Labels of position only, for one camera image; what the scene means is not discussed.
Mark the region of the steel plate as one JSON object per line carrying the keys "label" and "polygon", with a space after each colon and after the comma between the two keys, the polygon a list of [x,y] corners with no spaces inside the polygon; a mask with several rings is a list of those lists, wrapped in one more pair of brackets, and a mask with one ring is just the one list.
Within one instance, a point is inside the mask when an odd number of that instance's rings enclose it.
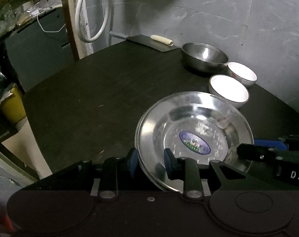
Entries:
{"label": "steel plate", "polygon": [[140,118],[134,145],[143,172],[162,190],[182,191],[183,181],[168,179],[163,152],[207,165],[217,159],[247,172],[251,163],[238,159],[237,147],[253,144],[251,128],[229,102],[209,93],[185,91],[169,95]]}

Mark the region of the white ceramic bowl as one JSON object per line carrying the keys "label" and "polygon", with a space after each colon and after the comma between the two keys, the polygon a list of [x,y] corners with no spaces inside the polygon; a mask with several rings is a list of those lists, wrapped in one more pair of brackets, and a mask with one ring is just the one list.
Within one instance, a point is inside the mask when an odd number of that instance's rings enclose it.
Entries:
{"label": "white ceramic bowl", "polygon": [[227,74],[243,84],[246,88],[255,84],[258,79],[257,75],[250,68],[238,62],[228,63]]}
{"label": "white ceramic bowl", "polygon": [[218,74],[209,79],[208,89],[211,94],[216,95],[235,108],[240,108],[249,101],[249,91],[236,79]]}

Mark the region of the deep steel bowl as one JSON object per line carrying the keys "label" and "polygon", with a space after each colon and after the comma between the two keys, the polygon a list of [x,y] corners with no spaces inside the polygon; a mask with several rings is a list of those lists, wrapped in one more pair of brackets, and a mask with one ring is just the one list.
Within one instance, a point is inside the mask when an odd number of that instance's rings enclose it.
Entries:
{"label": "deep steel bowl", "polygon": [[183,44],[182,56],[188,66],[202,72],[219,72],[229,63],[229,57],[222,50],[199,42]]}

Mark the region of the yellow bin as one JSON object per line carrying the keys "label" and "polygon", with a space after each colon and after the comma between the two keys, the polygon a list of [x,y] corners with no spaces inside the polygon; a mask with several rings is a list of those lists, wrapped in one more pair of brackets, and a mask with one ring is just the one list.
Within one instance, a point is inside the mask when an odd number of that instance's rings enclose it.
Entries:
{"label": "yellow bin", "polygon": [[26,117],[22,94],[16,84],[12,83],[9,85],[3,93],[0,99],[0,108],[7,119],[13,124],[17,124]]}

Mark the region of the cream rolled cloth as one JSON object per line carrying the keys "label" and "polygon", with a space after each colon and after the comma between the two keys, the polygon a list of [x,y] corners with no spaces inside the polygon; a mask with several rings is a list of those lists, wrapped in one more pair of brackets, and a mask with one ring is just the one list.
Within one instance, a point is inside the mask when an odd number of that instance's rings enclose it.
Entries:
{"label": "cream rolled cloth", "polygon": [[154,41],[157,41],[157,42],[160,42],[162,44],[168,45],[169,47],[172,47],[174,45],[173,40],[165,38],[163,36],[151,35],[150,38]]}

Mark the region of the cleaver knife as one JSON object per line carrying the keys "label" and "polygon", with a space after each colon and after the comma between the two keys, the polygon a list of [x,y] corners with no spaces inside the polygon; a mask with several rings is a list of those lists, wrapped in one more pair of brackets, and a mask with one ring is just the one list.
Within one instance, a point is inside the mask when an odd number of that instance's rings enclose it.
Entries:
{"label": "cleaver knife", "polygon": [[134,42],[137,44],[141,44],[147,47],[150,47],[154,50],[160,51],[162,53],[177,49],[178,47],[173,45],[173,46],[168,46],[166,44],[163,44],[159,41],[155,41],[153,39],[151,39],[149,36],[145,36],[145,35],[136,35],[136,36],[128,36],[126,34],[123,33],[119,33],[119,32],[114,32],[114,31],[110,31],[110,36],[117,38],[117,39],[123,39],[123,40],[128,40],[130,42]]}

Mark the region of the dark grey cabinet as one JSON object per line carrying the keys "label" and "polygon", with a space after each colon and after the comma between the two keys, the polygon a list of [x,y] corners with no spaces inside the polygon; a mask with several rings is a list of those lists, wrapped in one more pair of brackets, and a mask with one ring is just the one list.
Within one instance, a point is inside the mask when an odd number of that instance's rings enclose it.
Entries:
{"label": "dark grey cabinet", "polygon": [[7,56],[24,91],[74,63],[61,8],[13,32],[5,41]]}

